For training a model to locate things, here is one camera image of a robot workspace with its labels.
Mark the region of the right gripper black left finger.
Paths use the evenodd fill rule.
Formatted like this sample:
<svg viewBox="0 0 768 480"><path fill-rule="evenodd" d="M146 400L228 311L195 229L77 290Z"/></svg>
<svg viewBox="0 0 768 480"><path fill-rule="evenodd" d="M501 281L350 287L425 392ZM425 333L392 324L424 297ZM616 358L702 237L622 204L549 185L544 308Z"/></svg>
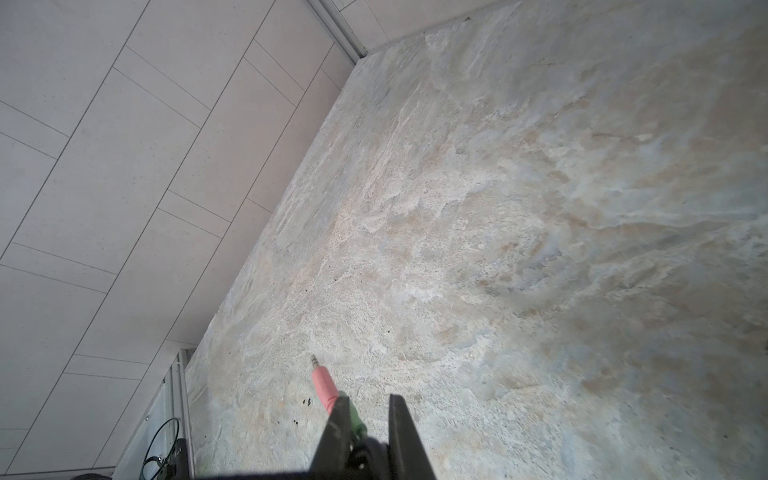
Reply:
<svg viewBox="0 0 768 480"><path fill-rule="evenodd" d="M351 470L351 414L349 399L336 400L309 467L311 479L347 479Z"/></svg>

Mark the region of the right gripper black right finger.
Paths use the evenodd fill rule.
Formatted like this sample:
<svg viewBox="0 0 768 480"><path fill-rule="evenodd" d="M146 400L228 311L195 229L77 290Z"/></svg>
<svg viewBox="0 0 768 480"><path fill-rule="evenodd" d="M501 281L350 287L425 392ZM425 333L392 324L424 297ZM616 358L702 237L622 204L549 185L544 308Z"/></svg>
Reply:
<svg viewBox="0 0 768 480"><path fill-rule="evenodd" d="M388 443L391 476L397 480L436 480L407 403L391 394L388 409Z"/></svg>

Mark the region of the white black headphones with cable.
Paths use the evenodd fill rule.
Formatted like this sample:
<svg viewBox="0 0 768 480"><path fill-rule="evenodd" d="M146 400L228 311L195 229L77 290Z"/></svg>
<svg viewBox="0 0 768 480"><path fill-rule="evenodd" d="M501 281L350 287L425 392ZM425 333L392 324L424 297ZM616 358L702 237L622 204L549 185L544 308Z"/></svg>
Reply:
<svg viewBox="0 0 768 480"><path fill-rule="evenodd" d="M336 400L340 397L349 399L351 414L351 452L348 468L366 479L392 479L387 445L368 435L368 429L359 416L351 398L338 390L331 374L322 366L315 355L310 356L312 363L312 381L320 404L330 415Z"/></svg>

